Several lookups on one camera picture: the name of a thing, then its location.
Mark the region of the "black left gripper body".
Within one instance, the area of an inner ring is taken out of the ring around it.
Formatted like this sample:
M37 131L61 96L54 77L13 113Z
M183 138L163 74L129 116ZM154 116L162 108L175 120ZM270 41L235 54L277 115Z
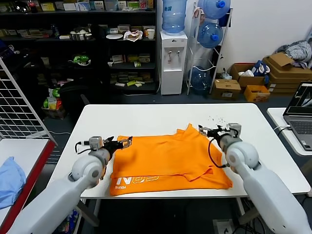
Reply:
M122 149L122 143L119 141L106 142L104 143L103 148L106 149L110 154L113 154L116 150Z

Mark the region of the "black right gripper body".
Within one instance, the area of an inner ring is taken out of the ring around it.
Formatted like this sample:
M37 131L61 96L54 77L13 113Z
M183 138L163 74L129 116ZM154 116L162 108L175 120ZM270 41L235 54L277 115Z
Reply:
M207 137L214 138L217 141L220 141L222 137L230 135L231 130L226 128L219 128L219 129L208 129L207 130Z

